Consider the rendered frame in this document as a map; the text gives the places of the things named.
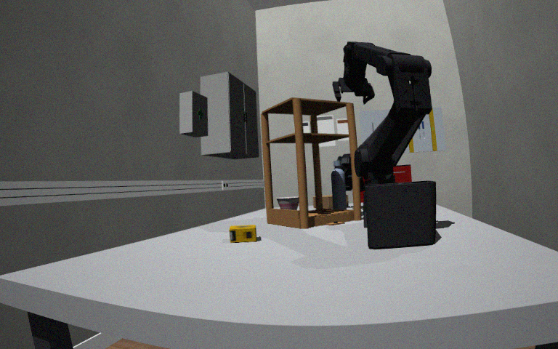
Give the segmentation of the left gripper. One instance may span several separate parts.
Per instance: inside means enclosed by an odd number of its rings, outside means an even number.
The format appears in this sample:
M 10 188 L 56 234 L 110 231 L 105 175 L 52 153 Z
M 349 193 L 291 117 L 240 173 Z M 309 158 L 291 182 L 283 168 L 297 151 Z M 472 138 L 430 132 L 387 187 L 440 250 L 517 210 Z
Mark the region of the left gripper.
M 344 78 L 339 78 L 339 81 L 333 81 L 333 90 L 335 98 L 340 102 L 341 93 L 343 92 L 354 92 L 355 96 L 363 96 L 363 104 L 365 105 L 369 100 L 373 99 L 375 96 L 373 87 L 368 83 L 367 78 L 362 77 L 361 79 L 353 78 L 347 74 L 347 83 L 344 83 Z M 364 83 L 363 83 L 364 82 Z M 341 93 L 340 88 L 341 87 Z M 366 97 L 367 96 L 367 97 Z

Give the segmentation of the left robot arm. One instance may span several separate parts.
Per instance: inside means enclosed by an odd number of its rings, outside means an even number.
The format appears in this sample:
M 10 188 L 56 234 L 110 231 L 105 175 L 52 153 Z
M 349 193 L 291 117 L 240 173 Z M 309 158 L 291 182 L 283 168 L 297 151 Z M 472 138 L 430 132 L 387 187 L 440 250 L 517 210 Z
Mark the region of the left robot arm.
M 367 64 L 375 67 L 382 76 L 388 76 L 393 105 L 375 140 L 367 149 L 355 151 L 354 163 L 355 173 L 364 178 L 365 186 L 389 183 L 386 175 L 392 173 L 397 147 L 416 120 L 432 110 L 431 63 L 422 56 L 396 52 L 368 42 L 348 41 L 343 50 L 345 84 L 348 73 L 356 79 L 364 77 Z

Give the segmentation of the tan wooden block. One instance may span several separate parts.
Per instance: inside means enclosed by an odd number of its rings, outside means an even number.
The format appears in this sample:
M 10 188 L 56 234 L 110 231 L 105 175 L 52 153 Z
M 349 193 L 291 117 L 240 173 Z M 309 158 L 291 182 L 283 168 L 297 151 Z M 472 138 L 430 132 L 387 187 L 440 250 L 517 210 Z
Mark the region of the tan wooden block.
M 322 196 L 322 198 L 323 198 L 323 209 L 333 209 L 332 195 Z M 315 208 L 315 196 L 313 196 L 313 207 Z M 347 195 L 347 207 L 349 207 L 348 195 Z

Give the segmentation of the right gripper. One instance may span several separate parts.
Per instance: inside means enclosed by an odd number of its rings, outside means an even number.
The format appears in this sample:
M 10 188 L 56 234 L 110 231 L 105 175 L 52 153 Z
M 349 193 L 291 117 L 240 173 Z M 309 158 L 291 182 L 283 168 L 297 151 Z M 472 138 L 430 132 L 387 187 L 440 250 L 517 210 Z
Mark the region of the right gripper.
M 346 191 L 352 190 L 352 175 L 351 174 L 346 174 L 345 175 L 345 185 L 346 185 Z M 360 177 L 360 192 L 365 190 L 365 186 L 364 186 L 364 181 L 363 181 L 363 177 Z

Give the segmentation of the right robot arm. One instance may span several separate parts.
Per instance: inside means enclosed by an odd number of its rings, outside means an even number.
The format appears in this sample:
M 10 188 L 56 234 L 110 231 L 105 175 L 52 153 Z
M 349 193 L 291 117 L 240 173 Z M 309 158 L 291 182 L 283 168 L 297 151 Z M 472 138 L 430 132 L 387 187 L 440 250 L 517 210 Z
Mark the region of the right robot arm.
M 394 166 L 396 166 L 396 164 L 400 160 L 401 156 L 403 155 L 405 149 L 408 147 L 408 144 L 410 143 L 411 139 L 415 135 L 415 133 L 416 133 L 418 127 L 420 126 L 422 120 L 424 119 L 425 115 L 426 114 L 424 114 L 422 117 L 420 117 L 419 119 L 416 120 L 416 122 L 413 124 L 411 129 L 408 131 L 407 135 L 404 137 L 403 141 L 399 144 L 398 148 L 395 151 L 395 162 L 393 164 Z M 369 136 L 369 138 L 367 138 L 364 141 L 364 143 L 358 147 L 358 150 L 368 148 L 368 146 L 375 140 L 375 138 L 376 138 L 382 124 L 384 123 L 385 119 L 374 130 L 374 132 Z M 344 171 L 344 173 L 346 175 L 351 175 L 352 172 L 351 172 L 350 153 L 344 154 L 343 156 L 339 156 L 337 160 L 341 160 L 341 166 L 340 167 Z M 393 175 L 393 170 L 392 170 L 391 174 L 388 174 L 386 176 L 387 176 L 387 179 L 389 179 L 389 182 L 395 183 L 395 175 Z

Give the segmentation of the wooden shelving unit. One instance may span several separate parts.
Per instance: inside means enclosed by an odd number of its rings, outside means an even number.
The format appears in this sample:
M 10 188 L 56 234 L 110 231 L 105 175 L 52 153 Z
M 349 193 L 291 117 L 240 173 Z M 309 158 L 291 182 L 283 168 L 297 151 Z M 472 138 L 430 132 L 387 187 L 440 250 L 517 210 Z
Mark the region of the wooden shelving unit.
M 293 102 L 292 102 L 293 101 Z M 317 116 L 346 106 L 348 135 L 318 133 Z M 268 113 L 293 114 L 295 133 L 270 140 Z M 302 115 L 310 115 L 311 133 L 304 133 Z M 344 222 L 358 221 L 361 218 L 360 177 L 355 173 L 355 151 L 357 150 L 357 134 L 355 126 L 355 112 L 353 103 L 330 100 L 314 100 L 292 97 L 261 113 L 262 149 L 264 162 L 264 186 L 267 210 L 267 224 L 281 225 L 291 228 L 307 229 L 321 225 L 339 225 Z M 353 210 L 323 209 L 320 151 L 319 143 L 349 138 L 351 167 Z M 310 139 L 310 140 L 308 140 Z M 312 141 L 311 141 L 312 140 Z M 317 143 L 314 143 L 314 142 Z M 299 189 L 299 210 L 274 209 L 272 194 L 272 171 L 270 158 L 270 143 L 296 143 L 296 164 Z M 315 178 L 316 210 L 308 212 L 307 173 L 304 144 L 312 143 L 312 155 Z M 347 212 L 349 211 L 349 212 Z M 317 215 L 317 216 L 316 216 Z M 311 216 L 311 217 L 309 217 Z M 334 222 L 338 221 L 338 222 Z

